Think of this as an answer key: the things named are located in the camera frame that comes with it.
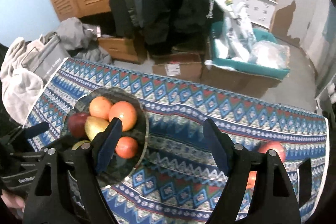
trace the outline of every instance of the white towel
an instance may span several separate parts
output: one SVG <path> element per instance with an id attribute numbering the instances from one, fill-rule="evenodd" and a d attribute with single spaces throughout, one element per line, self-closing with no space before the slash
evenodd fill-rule
<path id="1" fill-rule="evenodd" d="M 25 58 L 30 59 L 37 54 L 37 51 L 43 49 L 44 45 L 40 39 L 28 45 L 23 37 L 15 39 L 1 66 L 2 102 L 8 114 L 20 124 L 24 124 L 43 89 L 42 79 L 22 67 Z"/>

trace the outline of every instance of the label on box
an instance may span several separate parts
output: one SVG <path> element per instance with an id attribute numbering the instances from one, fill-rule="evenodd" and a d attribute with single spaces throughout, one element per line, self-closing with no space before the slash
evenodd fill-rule
<path id="1" fill-rule="evenodd" d="M 101 37 L 100 26 L 97 26 L 97 37 Z"/>
<path id="2" fill-rule="evenodd" d="M 180 64 L 166 64 L 165 69 L 167 76 L 175 76 L 181 74 Z"/>

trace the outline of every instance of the dark ceramic bowl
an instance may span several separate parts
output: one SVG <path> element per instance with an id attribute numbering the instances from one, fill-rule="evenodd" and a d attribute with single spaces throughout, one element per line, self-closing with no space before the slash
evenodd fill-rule
<path id="1" fill-rule="evenodd" d="M 134 128 L 122 133 L 122 137 L 129 136 L 137 140 L 139 147 L 137 154 L 131 159 L 120 158 L 116 153 L 113 155 L 106 172 L 102 172 L 99 176 L 97 176 L 100 187 L 105 187 L 106 185 L 113 185 L 122 182 L 125 178 L 129 177 L 141 163 L 147 148 L 148 119 L 140 102 L 135 96 L 126 93 L 120 88 L 101 88 L 92 91 L 90 94 L 78 100 L 74 108 L 65 118 L 64 126 L 61 131 L 62 136 L 70 134 L 68 131 L 69 117 L 79 112 L 89 113 L 90 102 L 98 96 L 104 96 L 112 103 L 127 101 L 131 103 L 137 111 L 137 122 Z M 76 174 L 71 172 L 71 177 L 75 179 Z"/>

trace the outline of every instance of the red apple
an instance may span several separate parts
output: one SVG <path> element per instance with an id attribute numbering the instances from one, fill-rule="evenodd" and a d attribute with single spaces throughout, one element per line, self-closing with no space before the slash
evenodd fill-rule
<path id="1" fill-rule="evenodd" d="M 258 149 L 258 152 L 260 153 L 266 153 L 269 149 L 273 149 L 275 150 L 281 161 L 284 162 L 285 159 L 286 159 L 286 152 L 283 148 L 283 146 L 281 145 L 281 143 L 279 142 L 268 142 L 268 143 L 265 143 L 263 144 L 259 149 Z"/>
<path id="2" fill-rule="evenodd" d="M 79 112 L 71 115 L 68 120 L 68 130 L 75 138 L 85 138 L 84 125 L 89 113 Z"/>
<path id="3" fill-rule="evenodd" d="M 138 143 L 131 137 L 121 137 L 115 147 L 115 151 L 120 158 L 133 158 L 138 151 Z"/>

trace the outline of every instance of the sticker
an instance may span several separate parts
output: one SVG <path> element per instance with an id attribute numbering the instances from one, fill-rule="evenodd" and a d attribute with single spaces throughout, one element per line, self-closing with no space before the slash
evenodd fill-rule
<path id="1" fill-rule="evenodd" d="M 97 37 L 101 37 L 100 26 L 97 26 Z"/>
<path id="2" fill-rule="evenodd" d="M 165 69 L 167 76 L 175 76 L 181 74 L 180 64 L 166 64 Z"/>
<path id="3" fill-rule="evenodd" d="M 232 5 L 232 4 L 233 4 L 233 0 L 226 0 L 225 1 L 226 6 L 229 6 L 229 5 Z"/>

